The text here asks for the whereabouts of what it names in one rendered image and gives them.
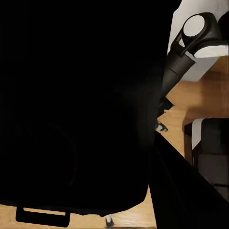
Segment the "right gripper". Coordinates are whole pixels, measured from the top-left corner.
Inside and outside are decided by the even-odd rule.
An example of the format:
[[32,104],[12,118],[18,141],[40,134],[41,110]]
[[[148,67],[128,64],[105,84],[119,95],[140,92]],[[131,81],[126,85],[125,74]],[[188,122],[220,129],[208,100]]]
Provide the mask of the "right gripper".
[[166,95],[181,80],[181,78],[181,75],[172,71],[168,65],[165,65],[161,96],[159,101],[158,118],[164,114],[164,109],[169,110],[173,106],[166,98]]

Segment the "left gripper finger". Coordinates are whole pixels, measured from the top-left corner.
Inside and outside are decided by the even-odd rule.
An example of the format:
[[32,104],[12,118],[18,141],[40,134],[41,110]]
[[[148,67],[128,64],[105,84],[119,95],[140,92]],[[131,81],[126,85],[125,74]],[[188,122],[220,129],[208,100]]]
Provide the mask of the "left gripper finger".
[[229,202],[157,131],[149,187],[157,229],[229,229]]

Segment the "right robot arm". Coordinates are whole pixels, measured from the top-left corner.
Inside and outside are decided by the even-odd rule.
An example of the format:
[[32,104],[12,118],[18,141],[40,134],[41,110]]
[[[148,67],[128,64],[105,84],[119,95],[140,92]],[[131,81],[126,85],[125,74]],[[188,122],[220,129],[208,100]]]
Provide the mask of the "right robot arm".
[[[183,39],[185,46],[179,44]],[[214,15],[204,12],[191,16],[183,25],[167,52],[164,77],[159,101],[158,118],[173,105],[166,98],[171,89],[195,64],[185,52],[196,58],[229,55],[229,11],[217,22]]]

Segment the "digital camera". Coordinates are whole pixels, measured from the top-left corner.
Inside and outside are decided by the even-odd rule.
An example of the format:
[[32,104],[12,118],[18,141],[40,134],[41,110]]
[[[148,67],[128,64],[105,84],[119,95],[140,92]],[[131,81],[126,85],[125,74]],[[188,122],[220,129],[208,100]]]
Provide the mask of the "digital camera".
[[17,222],[144,202],[181,2],[0,0],[0,204]]

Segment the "camera tripod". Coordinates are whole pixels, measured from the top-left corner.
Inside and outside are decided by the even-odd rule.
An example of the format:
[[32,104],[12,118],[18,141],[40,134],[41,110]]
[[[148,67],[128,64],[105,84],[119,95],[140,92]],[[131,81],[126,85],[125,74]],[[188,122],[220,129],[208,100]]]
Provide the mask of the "camera tripod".
[[[156,129],[159,129],[160,131],[168,131],[165,125],[162,123],[157,122],[156,123]],[[109,227],[109,229],[112,229],[112,226],[114,225],[114,222],[111,218],[111,215],[106,215],[106,226]]]

